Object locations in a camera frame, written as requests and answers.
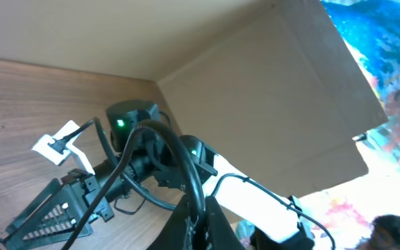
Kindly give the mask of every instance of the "cardboard box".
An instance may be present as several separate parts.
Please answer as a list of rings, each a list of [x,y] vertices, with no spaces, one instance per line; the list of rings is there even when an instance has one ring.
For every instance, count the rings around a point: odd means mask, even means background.
[[[159,85],[184,134],[283,196],[365,175],[352,137],[387,121],[318,0],[276,1]]]

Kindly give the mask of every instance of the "wood grain surface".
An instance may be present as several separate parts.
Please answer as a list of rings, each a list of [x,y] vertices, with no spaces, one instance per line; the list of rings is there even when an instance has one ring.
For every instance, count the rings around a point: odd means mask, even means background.
[[[160,90],[150,81],[0,61],[0,237],[6,236],[12,218],[52,178],[61,178],[76,167],[71,159],[57,167],[31,151],[36,141],[45,133],[53,135],[71,119],[82,124],[94,116],[101,119],[108,134],[104,110],[128,99],[155,101],[172,117]],[[106,159],[94,128],[84,132],[76,146],[92,165]],[[176,190],[156,187],[153,179],[144,185],[166,201],[176,203],[180,197]],[[133,193],[119,205],[135,210],[140,202],[141,197]],[[134,216],[116,212],[108,223],[102,219],[92,223],[94,234],[77,239],[73,249],[145,249],[169,216],[169,211],[149,202]],[[60,249],[62,245],[41,249]]]

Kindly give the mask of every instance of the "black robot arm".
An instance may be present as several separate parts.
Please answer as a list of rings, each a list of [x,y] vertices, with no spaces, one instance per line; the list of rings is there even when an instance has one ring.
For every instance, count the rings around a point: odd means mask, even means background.
[[[67,250],[77,237],[93,233],[91,222],[100,217],[105,222],[112,219],[114,213],[109,203],[125,197],[129,190],[161,208],[173,210],[150,250],[244,249],[214,195],[203,195],[202,184],[217,175],[217,152],[212,147],[191,135],[177,136],[160,122],[158,107],[150,101],[124,101],[112,105],[106,113],[112,129],[112,147],[118,154],[110,148],[97,118],[48,143],[47,148],[63,153],[72,138],[95,124],[108,159],[94,167],[92,174],[73,169],[61,181],[53,179],[7,227],[8,237],[3,243],[8,250],[33,249],[62,241],[67,241],[62,248]],[[155,198],[141,186],[151,176],[160,187],[185,192],[177,206]],[[247,177],[243,181],[254,183]],[[264,192],[276,198],[269,190]],[[300,215],[297,200],[290,200],[291,204],[283,205]],[[308,227],[298,223],[298,228],[300,233],[287,244],[258,237],[264,240],[254,240],[257,250],[312,249],[314,242]]]

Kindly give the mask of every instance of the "colorful poster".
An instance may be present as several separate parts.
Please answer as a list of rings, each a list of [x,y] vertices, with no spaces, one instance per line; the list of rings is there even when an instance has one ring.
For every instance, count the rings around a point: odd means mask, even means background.
[[[301,198],[306,212],[335,237],[337,249],[355,249],[369,237],[375,217],[400,215],[400,0],[322,3],[390,120],[358,142],[368,175]],[[315,249],[330,249],[328,236],[310,226]]]

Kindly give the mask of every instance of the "green indicator light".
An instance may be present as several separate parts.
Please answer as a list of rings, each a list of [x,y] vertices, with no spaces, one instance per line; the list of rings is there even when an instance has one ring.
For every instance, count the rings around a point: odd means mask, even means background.
[[[124,126],[124,121],[123,120],[117,120],[117,124],[118,124],[118,126],[121,126],[121,127],[123,127]]]

